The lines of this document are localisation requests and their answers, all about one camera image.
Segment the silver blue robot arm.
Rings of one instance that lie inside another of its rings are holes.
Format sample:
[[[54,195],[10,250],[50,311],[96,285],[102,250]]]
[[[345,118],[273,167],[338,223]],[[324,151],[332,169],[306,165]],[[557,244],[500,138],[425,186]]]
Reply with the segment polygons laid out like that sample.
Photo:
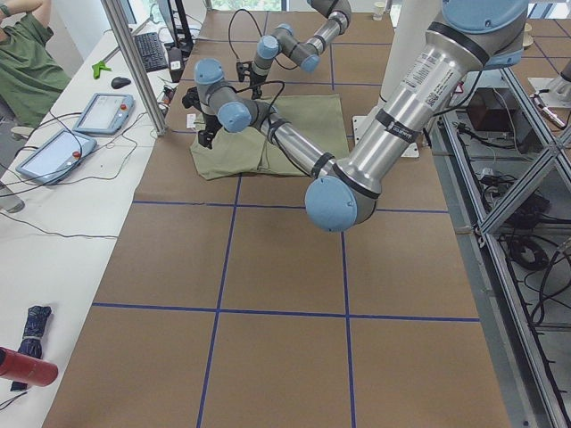
[[[199,136],[209,143],[220,129],[257,129],[311,177],[305,194],[311,221],[323,230],[343,232],[373,214],[383,177],[469,72],[520,61],[526,15],[524,1],[442,2],[423,50],[345,158],[320,149],[270,104],[241,97],[211,58],[194,66],[206,121]]]
[[[312,73],[319,65],[319,56],[332,41],[350,26],[352,8],[346,0],[316,0],[307,4],[327,21],[307,41],[299,41],[289,24],[278,25],[270,35],[262,36],[250,63],[250,88],[252,99],[262,96],[261,86],[266,81],[276,58],[283,54],[301,70]]]

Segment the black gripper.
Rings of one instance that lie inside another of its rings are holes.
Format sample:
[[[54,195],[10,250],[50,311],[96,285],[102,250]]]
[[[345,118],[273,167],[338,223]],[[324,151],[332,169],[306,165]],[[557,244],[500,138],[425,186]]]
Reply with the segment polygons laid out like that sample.
[[[262,89],[261,88],[263,87],[263,85],[264,85],[263,81],[261,81],[261,82],[251,81],[250,82],[249,88],[252,91],[252,99],[253,100],[257,100],[257,99],[261,98],[261,95],[262,95]]]
[[[211,149],[213,138],[218,131],[222,129],[222,125],[216,115],[203,113],[204,129],[197,133],[198,144],[201,147]]]

